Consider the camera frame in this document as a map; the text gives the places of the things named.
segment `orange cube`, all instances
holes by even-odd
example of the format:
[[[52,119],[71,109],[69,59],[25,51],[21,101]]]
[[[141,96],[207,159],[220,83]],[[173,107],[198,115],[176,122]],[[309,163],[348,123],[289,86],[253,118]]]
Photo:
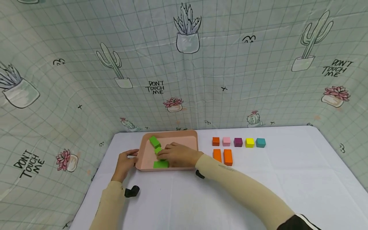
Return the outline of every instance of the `orange cube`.
[[[227,166],[233,165],[233,155],[231,149],[224,149],[224,164]]]
[[[220,138],[212,137],[212,146],[220,146]]]
[[[221,159],[221,150],[220,149],[214,149],[213,150],[213,158],[215,160],[218,160],[219,162],[222,163],[222,159]]]

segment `grid pattern fabric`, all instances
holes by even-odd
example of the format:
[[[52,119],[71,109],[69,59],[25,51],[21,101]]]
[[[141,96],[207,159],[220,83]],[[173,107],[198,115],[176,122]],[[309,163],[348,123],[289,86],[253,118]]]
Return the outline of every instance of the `grid pattern fabric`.
[[[367,8],[1,1],[0,229],[67,229],[118,132],[313,125],[368,191]]]

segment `right hand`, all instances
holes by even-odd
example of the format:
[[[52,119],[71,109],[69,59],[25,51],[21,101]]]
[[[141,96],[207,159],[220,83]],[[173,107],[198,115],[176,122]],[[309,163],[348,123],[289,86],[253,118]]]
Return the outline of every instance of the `right hand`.
[[[195,167],[202,155],[202,152],[173,142],[158,152],[157,159],[167,160],[170,167]]]

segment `pink flower illustration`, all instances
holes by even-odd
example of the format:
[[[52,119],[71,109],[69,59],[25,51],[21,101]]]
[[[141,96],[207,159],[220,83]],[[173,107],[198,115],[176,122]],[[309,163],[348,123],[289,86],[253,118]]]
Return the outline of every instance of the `pink flower illustration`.
[[[326,92],[323,93],[324,95],[332,95],[342,101],[349,101],[348,98],[350,97],[350,95],[343,86],[333,86],[332,88],[325,88],[325,91]]]
[[[184,101],[182,99],[170,98],[169,100],[166,100],[166,102],[164,102],[163,104],[166,108],[170,108],[172,106],[181,105],[183,102]]]
[[[66,171],[68,168],[68,162],[70,160],[70,150],[64,149],[63,152],[56,156],[56,160],[56,164],[59,165],[59,167],[57,167],[57,170],[59,171],[63,169],[64,171]]]

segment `green block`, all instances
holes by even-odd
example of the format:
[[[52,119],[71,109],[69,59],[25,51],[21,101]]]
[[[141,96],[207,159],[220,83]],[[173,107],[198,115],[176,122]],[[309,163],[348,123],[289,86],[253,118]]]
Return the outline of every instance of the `green block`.
[[[158,168],[168,168],[169,167],[169,162],[168,161],[155,161],[153,163],[153,168],[154,169],[158,169]]]
[[[161,150],[162,150],[162,148],[161,148],[161,147],[157,147],[157,148],[155,148],[155,154],[157,155],[157,153],[159,153]]]
[[[151,144],[153,145],[153,147],[156,149],[157,147],[161,147],[160,142],[156,139],[155,136],[152,136],[149,141],[151,142]]]

